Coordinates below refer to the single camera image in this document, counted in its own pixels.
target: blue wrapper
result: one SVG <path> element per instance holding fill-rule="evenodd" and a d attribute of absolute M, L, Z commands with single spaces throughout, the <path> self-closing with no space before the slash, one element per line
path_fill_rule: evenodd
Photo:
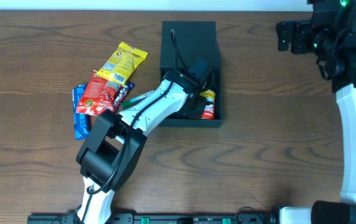
<path fill-rule="evenodd" d="M 90 115 L 76 113 L 77 104 L 84 94 L 87 84 L 73 89 L 74 135 L 77 140 L 85 139 L 90 133 Z"/>

